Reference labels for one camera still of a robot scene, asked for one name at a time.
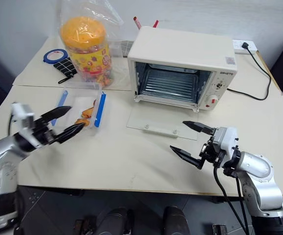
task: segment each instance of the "power strip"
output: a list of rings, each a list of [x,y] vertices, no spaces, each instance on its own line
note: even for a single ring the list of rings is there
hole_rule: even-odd
[[[247,51],[247,49],[242,48],[242,44],[243,43],[248,43],[249,46],[249,51],[254,54],[258,49],[255,46],[254,42],[252,41],[246,41],[246,40],[233,40],[233,45],[234,45],[234,50],[235,50],[235,54],[249,54],[249,52]]]

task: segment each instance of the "white wall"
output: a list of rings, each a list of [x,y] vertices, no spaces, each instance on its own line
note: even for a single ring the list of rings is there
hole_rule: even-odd
[[[18,75],[49,35],[57,33],[59,0],[0,0],[0,60]],[[255,42],[268,66],[283,49],[283,0],[109,0],[124,20],[122,39],[143,25],[228,35]]]

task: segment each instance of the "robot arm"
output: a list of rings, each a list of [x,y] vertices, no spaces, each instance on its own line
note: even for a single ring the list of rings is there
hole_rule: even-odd
[[[184,121],[191,129],[210,135],[202,147],[201,159],[171,146],[183,160],[202,169],[205,161],[224,168],[227,176],[238,177],[242,194],[256,234],[283,234],[283,196],[274,180],[274,167],[262,155],[240,152],[237,130],[233,127],[211,128],[199,122]]]
[[[65,115],[70,106],[58,107],[34,121],[28,105],[13,103],[12,116],[19,132],[0,140],[0,229],[16,223],[17,168],[29,153],[54,142],[63,143],[81,131],[84,124],[76,124],[56,135],[48,123]]]

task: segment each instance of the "oven knob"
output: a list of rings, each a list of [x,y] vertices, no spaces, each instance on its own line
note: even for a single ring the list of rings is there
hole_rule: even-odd
[[[206,107],[214,107],[218,102],[218,96],[215,94],[209,95],[206,100]]]

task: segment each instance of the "red straw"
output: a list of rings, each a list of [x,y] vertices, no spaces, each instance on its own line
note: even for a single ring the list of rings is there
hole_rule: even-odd
[[[159,24],[159,21],[156,20],[155,23],[154,23],[154,25],[153,25],[153,28],[156,28],[158,24]]]
[[[140,24],[140,22],[139,22],[139,20],[137,19],[136,16],[133,18],[133,21],[135,21],[135,24],[137,25],[138,29],[140,29],[141,28],[141,24]]]

